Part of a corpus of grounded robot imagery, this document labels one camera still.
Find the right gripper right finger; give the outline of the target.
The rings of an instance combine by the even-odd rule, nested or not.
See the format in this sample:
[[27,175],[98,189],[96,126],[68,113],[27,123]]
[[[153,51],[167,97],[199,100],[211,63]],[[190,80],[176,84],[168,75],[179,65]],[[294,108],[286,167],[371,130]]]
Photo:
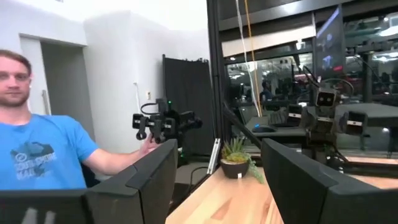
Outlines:
[[379,189],[272,139],[263,139],[261,159],[284,223],[397,224],[397,189]]

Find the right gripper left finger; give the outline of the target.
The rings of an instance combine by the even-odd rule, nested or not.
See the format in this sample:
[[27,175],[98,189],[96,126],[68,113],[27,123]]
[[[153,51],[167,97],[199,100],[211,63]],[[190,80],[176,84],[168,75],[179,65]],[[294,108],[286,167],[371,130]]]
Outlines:
[[2,224],[164,224],[174,191],[177,140],[88,189],[1,192]]

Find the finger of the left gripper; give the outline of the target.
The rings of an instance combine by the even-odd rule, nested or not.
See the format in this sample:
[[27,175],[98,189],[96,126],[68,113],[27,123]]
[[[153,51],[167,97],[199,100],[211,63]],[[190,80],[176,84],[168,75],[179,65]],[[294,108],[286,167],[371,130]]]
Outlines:
[[299,126],[303,107],[300,105],[288,105],[279,111],[269,115],[268,124],[271,126]]
[[352,136],[362,136],[368,124],[368,115],[360,111],[346,111],[338,120],[340,132]]

